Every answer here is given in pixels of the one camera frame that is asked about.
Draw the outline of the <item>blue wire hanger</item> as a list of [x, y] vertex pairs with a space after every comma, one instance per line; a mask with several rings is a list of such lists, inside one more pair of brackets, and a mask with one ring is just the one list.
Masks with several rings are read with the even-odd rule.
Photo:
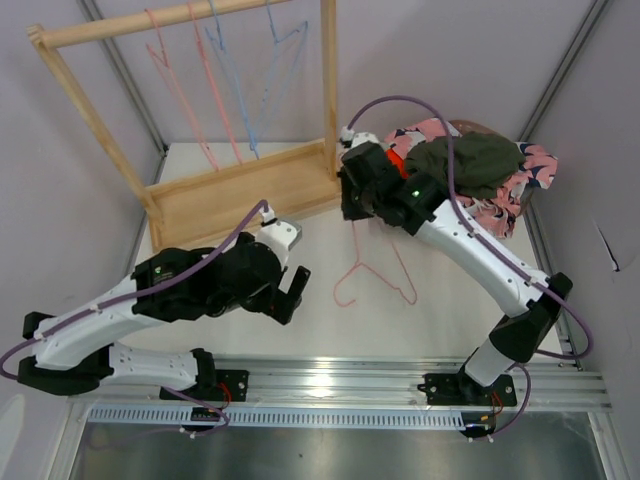
[[237, 106], [240, 111], [241, 119], [247, 134], [249, 149], [253, 153], [255, 159], [259, 160], [260, 156], [257, 148], [257, 141], [256, 141], [255, 133], [251, 126], [248, 109], [242, 93], [241, 82], [239, 79], [239, 72], [230, 51], [227, 49], [215, 2], [212, 0], [209, 0], [208, 3], [213, 13], [213, 18], [215, 22], [215, 32], [212, 33], [211, 30], [208, 27], [206, 27], [205, 33], [221, 65], [223, 75], [235, 97]]
[[308, 38], [307, 20], [298, 22], [290, 29], [280, 30], [273, 16], [272, 1], [266, 2], [266, 11], [272, 40], [270, 62], [265, 76], [259, 110], [251, 124], [251, 151], [260, 157], [260, 143], [275, 119], [281, 103], [285, 100], [293, 78], [298, 70], [300, 57]]

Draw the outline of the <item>dark olive shorts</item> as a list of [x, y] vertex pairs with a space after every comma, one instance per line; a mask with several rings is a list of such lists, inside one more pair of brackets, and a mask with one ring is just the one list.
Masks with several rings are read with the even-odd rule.
[[[420, 142], [404, 160], [409, 175], [427, 173], [448, 186], [448, 146], [445, 136]], [[459, 195], [494, 199], [519, 171], [525, 156], [510, 140], [496, 134], [469, 132], [453, 138], [454, 189]]]

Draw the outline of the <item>pink patterned shorts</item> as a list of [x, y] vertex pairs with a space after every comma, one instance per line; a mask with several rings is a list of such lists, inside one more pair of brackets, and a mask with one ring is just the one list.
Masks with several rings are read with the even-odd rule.
[[[462, 136], [450, 123], [448, 128], [452, 138]], [[431, 118], [394, 130], [387, 135], [384, 143], [386, 151], [391, 148], [405, 160], [412, 147], [441, 136], [446, 137], [445, 129], [439, 120]], [[481, 200], [455, 192], [462, 207], [483, 228], [500, 239], [512, 236], [516, 218], [524, 213], [533, 191], [551, 187], [558, 168], [557, 158], [542, 146], [528, 142], [514, 143], [524, 154], [525, 162], [498, 190], [496, 198]]]

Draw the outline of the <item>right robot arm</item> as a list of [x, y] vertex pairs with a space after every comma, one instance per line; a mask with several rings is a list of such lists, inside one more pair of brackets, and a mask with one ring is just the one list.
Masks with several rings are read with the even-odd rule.
[[460, 220], [444, 186], [427, 173], [402, 176], [377, 141], [353, 140], [338, 173], [347, 220], [377, 217], [453, 260], [494, 299], [503, 317], [462, 367], [458, 395], [468, 403], [489, 396], [514, 363], [526, 363], [557, 321], [572, 290], [563, 273], [527, 265], [471, 217]]

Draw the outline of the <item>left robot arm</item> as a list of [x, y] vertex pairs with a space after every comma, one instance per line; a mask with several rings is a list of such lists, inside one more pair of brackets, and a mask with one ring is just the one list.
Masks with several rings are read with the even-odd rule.
[[148, 385], [159, 387], [163, 400], [230, 399], [230, 383], [219, 378], [210, 352], [136, 350], [120, 340], [146, 328], [238, 309], [288, 324], [311, 275], [300, 266], [289, 290], [279, 288], [300, 237], [292, 226], [273, 224], [256, 234], [240, 233], [222, 253], [212, 247], [168, 248], [137, 265], [96, 304], [71, 313], [71, 324], [64, 315], [29, 313], [23, 336], [34, 345], [18, 364], [18, 383], [57, 396], [107, 385]]

